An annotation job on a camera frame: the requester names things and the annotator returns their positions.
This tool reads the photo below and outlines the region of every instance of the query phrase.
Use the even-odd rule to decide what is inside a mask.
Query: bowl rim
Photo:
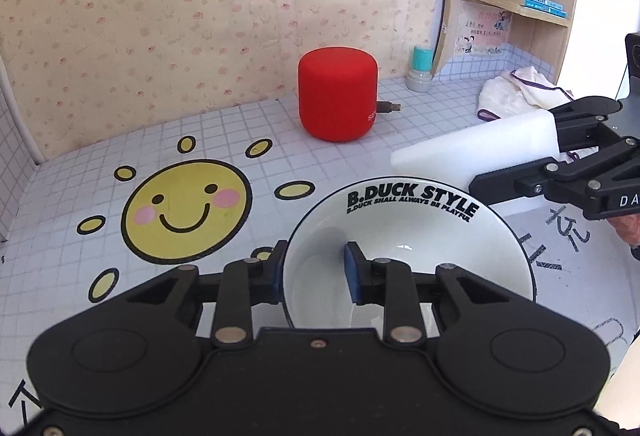
[[[296,232],[298,231],[298,229],[300,228],[300,225],[302,225],[302,223],[304,223],[304,221],[309,217],[309,215],[316,210],[322,203],[324,203],[325,201],[327,201],[329,198],[331,198],[332,196],[334,196],[335,194],[337,194],[338,192],[342,192],[345,189],[348,189],[350,187],[354,187],[356,185],[361,185],[363,183],[369,182],[369,181],[376,181],[376,180],[388,180],[390,178],[397,178],[397,179],[410,179],[410,180],[418,180],[418,181],[423,181],[423,182],[429,182],[429,183],[436,183],[439,185],[444,185],[447,186],[451,189],[455,189],[459,192],[462,192],[465,196],[468,196],[470,198],[473,198],[473,196],[471,196],[468,191],[463,191],[462,189],[454,186],[454,185],[450,185],[448,183],[444,183],[438,180],[431,180],[429,178],[420,178],[417,176],[399,176],[399,175],[389,175],[389,176],[376,176],[375,178],[366,178],[364,180],[359,180],[356,181],[354,183],[351,183],[349,185],[345,185],[344,187],[340,187],[338,190],[333,191],[330,194],[327,194],[327,196],[325,196],[324,198],[322,198],[320,201],[318,201],[318,203],[316,203],[313,207],[311,207],[304,216],[302,216],[302,219],[299,220],[298,224],[296,225],[296,228],[293,229],[293,232],[291,233],[291,235],[289,236],[289,239],[287,240],[287,247],[284,251],[284,254],[282,254],[282,264],[280,265],[280,275],[279,275],[279,279],[280,279],[280,283],[282,286],[282,308],[284,310],[284,315],[285,318],[287,319],[287,324],[289,324],[290,328],[295,328],[295,325],[293,323],[293,320],[291,319],[291,315],[289,313],[289,307],[287,306],[287,298],[285,297],[285,293],[284,293],[284,265],[287,262],[287,254],[289,253],[289,246],[291,244],[291,241],[293,240],[293,237],[296,235]],[[507,223],[504,218],[502,216],[500,216],[497,212],[495,212],[495,210],[493,210],[489,205],[485,205],[484,203],[482,203],[482,201],[473,198],[475,201],[477,201],[478,203],[480,203],[483,207],[487,208],[489,210],[489,212],[491,212],[496,218],[498,218],[498,220],[500,220],[504,226],[506,226],[508,228],[508,230],[513,234],[514,239],[518,240],[518,236],[516,235],[516,233],[513,231],[513,229],[511,228],[511,226],[509,225],[509,223]],[[529,267],[529,276],[531,278],[531,291],[532,291],[532,301],[536,302],[536,299],[538,297],[538,287],[536,286],[536,277],[533,273],[533,268],[531,266],[531,263],[529,262],[529,256],[527,255],[524,246],[522,246],[522,243],[518,243],[518,245],[520,246],[520,249],[522,251],[522,254],[524,255],[525,260],[527,261],[527,265]]]

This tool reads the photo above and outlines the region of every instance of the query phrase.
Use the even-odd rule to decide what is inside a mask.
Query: floral wallpaper
[[[436,0],[0,0],[0,55],[46,158],[296,90],[300,56],[370,52],[402,75]]]

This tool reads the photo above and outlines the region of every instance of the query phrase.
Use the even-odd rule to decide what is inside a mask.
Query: bottle with teal cap
[[[428,46],[418,44],[414,47],[414,56],[404,83],[408,90],[426,93],[431,89],[431,63],[433,50]]]

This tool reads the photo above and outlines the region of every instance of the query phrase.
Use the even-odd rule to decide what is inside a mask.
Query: red cylindrical object
[[[300,121],[329,142],[363,136],[376,119],[378,64],[355,48],[320,48],[298,64]]]

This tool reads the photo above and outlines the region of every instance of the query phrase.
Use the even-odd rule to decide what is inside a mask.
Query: screw
[[[227,326],[216,331],[216,338],[223,344],[237,344],[246,338],[246,331],[237,326]]]
[[[422,332],[413,326],[398,326],[391,330],[391,338],[401,344],[411,344],[422,338]]]

